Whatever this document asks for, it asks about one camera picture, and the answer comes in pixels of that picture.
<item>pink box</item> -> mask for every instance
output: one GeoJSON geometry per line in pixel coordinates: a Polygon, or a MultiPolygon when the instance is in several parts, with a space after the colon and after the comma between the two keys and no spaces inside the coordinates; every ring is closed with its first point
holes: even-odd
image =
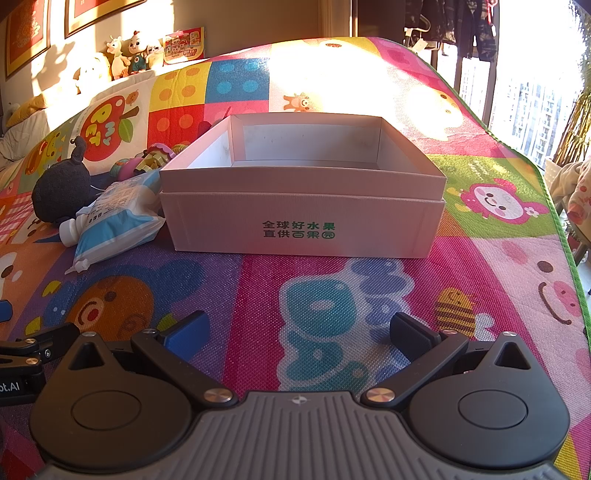
{"type": "Polygon", "coordinates": [[[376,116],[232,115],[160,173],[176,250],[424,258],[446,178],[376,116]]]}

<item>framed picture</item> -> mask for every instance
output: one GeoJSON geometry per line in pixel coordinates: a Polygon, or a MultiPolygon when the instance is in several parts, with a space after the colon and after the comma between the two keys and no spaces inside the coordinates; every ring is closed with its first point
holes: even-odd
{"type": "Polygon", "coordinates": [[[143,4],[147,0],[66,0],[66,25],[68,38],[99,20],[127,8],[143,4]]]}
{"type": "Polygon", "coordinates": [[[24,0],[8,15],[7,78],[49,48],[49,10],[50,0],[24,0]]]}

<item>colorful mat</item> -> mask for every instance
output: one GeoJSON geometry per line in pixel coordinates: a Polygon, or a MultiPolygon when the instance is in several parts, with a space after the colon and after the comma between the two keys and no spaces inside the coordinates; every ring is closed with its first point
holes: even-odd
{"type": "MultiPolygon", "coordinates": [[[[196,309],[212,331],[191,362],[247,390],[364,388],[407,364],[389,344],[393,312],[480,340],[518,332],[571,415],[557,465],[591,463],[589,313],[538,170],[497,141],[431,67],[378,38],[319,38],[250,48],[122,90],[76,115],[3,173],[0,293],[14,308],[2,338],[74,322],[107,340],[164,328],[196,309]],[[83,135],[85,164],[107,172],[153,142],[190,143],[230,113],[323,111],[383,116],[448,178],[447,207],[425,260],[175,252],[156,240],[80,275],[73,249],[33,213],[30,192],[83,135]]],[[[271,219],[283,222],[285,219],[271,219]]],[[[0,412],[7,478],[42,466],[30,407],[0,412]]]]}

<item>gray ribbed plate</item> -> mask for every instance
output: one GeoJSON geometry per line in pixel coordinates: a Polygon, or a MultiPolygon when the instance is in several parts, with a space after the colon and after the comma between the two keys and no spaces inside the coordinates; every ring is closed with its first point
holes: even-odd
{"type": "MultiPolygon", "coordinates": [[[[38,477],[100,478],[55,466],[46,467],[38,477]]],[[[395,413],[362,407],[348,392],[251,392],[237,407],[204,413],[187,441],[164,459],[104,478],[566,480],[550,465],[498,474],[448,465],[415,444],[395,413]]]]}

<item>blue dot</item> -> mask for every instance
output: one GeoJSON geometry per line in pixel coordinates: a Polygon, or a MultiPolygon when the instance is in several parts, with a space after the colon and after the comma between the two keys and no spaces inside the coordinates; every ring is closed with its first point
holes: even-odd
{"type": "Polygon", "coordinates": [[[234,64],[229,61],[225,61],[220,64],[220,72],[228,73],[234,69],[234,64]]]}
{"type": "Polygon", "coordinates": [[[216,90],[218,93],[224,95],[225,93],[228,93],[230,90],[232,90],[232,84],[230,82],[220,82],[217,84],[216,90]]]}
{"type": "Polygon", "coordinates": [[[252,93],[258,88],[258,83],[254,80],[247,80],[242,84],[242,89],[245,92],[252,93]]]}
{"type": "Polygon", "coordinates": [[[259,64],[256,60],[248,60],[245,64],[244,64],[244,69],[252,72],[253,70],[256,70],[259,67],[259,64]]]}

